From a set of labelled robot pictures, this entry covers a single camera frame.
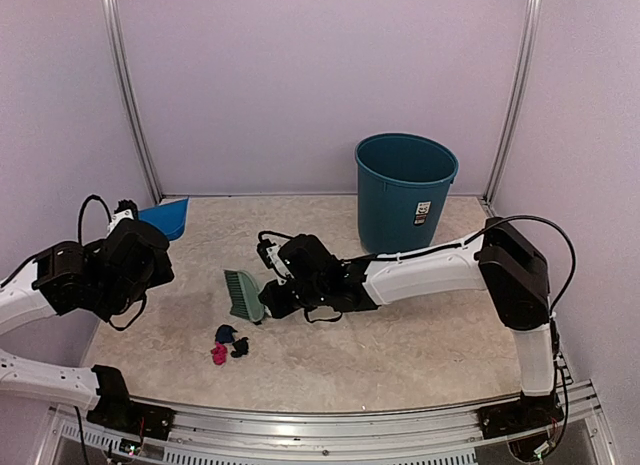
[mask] vertical metal post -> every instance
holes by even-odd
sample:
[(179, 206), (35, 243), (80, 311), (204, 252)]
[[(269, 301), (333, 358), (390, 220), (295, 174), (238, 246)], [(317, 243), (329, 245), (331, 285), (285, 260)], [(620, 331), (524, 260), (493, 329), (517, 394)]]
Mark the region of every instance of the vertical metal post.
[(118, 15), (118, 2), (117, 0), (102, 0), (102, 8), (104, 9), (104, 16), (107, 22), (107, 31), (109, 33), (109, 41), (111, 42), (111, 52), (113, 54), (116, 75), (120, 84), (120, 92), (122, 93), (122, 101), (124, 102), (127, 117), (129, 118), (136, 153), (140, 160), (149, 193), (157, 205), (163, 198), (162, 189), (158, 180), (158, 174), (153, 165), (153, 160), (151, 159), (147, 141), (142, 131), (138, 106), (131, 85), (124, 40), (122, 38), (122, 27)]
[(513, 79), (513, 87), (511, 88), (511, 97), (509, 98), (507, 117), (502, 127), (498, 153), (496, 154), (489, 183), (487, 184), (483, 197), (488, 207), (492, 207), (493, 199), (498, 191), (498, 186), (500, 185), (500, 180), (502, 179), (504, 167), (507, 162), (507, 156), (509, 155), (509, 149), (511, 148), (513, 133), (518, 121), (518, 114), (520, 113), (522, 97), (524, 96), (527, 76), (529, 74), (529, 66), (531, 64), (536, 31), (538, 29), (540, 4), (541, 0), (527, 1), (524, 30), (522, 32), (520, 52), (518, 53), (516, 74)]

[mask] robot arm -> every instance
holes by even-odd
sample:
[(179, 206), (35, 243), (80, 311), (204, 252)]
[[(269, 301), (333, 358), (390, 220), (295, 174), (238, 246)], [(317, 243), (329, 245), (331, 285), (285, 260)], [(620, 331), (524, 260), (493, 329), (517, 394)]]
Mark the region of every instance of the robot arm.
[[(0, 283), (0, 334), (78, 308), (108, 322), (135, 302), (143, 306), (148, 289), (173, 280), (169, 241), (135, 215), (117, 211), (104, 239), (85, 246), (61, 242), (27, 259)], [(3, 350), (0, 392), (77, 406), (89, 410), (89, 421), (135, 434), (144, 417), (153, 430), (147, 435), (156, 438), (168, 433), (173, 416), (169, 409), (130, 400), (115, 368), (59, 367)], [(158, 425), (163, 421), (168, 425)]]
[(298, 235), (281, 247), (262, 239), (258, 253), (280, 278), (267, 283), (259, 298), (272, 317), (282, 318), (299, 308), (305, 313), (320, 306), (342, 313), (375, 310), (409, 297), (486, 289), (513, 333), (522, 393), (515, 404), (482, 411), (485, 437), (546, 426), (563, 417), (555, 392), (558, 336), (549, 311), (547, 262), (515, 228), (498, 220), (487, 220), (482, 239), (473, 234), (435, 247), (352, 260), (337, 259), (313, 235)]

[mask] blue dustpan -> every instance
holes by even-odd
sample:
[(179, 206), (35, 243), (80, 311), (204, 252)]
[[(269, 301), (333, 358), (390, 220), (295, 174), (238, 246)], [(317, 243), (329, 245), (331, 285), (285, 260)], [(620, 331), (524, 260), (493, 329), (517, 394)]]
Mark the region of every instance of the blue dustpan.
[(177, 202), (147, 208), (140, 211), (139, 218), (159, 229), (169, 240), (177, 240), (184, 233), (188, 204), (189, 199), (185, 198)]

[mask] beige tabletop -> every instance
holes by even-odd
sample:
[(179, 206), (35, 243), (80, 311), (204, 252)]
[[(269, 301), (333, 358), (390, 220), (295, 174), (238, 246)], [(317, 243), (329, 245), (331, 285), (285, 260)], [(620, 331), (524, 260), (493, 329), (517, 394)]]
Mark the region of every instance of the beige tabletop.
[[(458, 291), (404, 300), (337, 323), (301, 312), (256, 326), (229, 315), (222, 270), (271, 280), (255, 252), (262, 229), (316, 234), (340, 258), (362, 253), (353, 196), (195, 198), (169, 254), (175, 280), (149, 292), (126, 332), (101, 324), (86, 365), (119, 368), (132, 395), (221, 408), (338, 412), (428, 407), (519, 390), (510, 332), (489, 295)], [(434, 243), (477, 230), (475, 198), (451, 197)], [(135, 310), (116, 317), (124, 324)], [(248, 337), (249, 355), (214, 365), (219, 325)]]

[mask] pink object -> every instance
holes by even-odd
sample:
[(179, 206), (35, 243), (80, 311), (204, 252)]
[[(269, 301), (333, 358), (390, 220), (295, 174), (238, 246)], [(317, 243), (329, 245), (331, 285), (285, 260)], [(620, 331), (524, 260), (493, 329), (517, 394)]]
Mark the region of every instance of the pink object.
[(211, 356), (213, 357), (213, 363), (222, 365), (227, 361), (227, 347), (222, 343), (216, 342), (216, 348), (211, 350)]

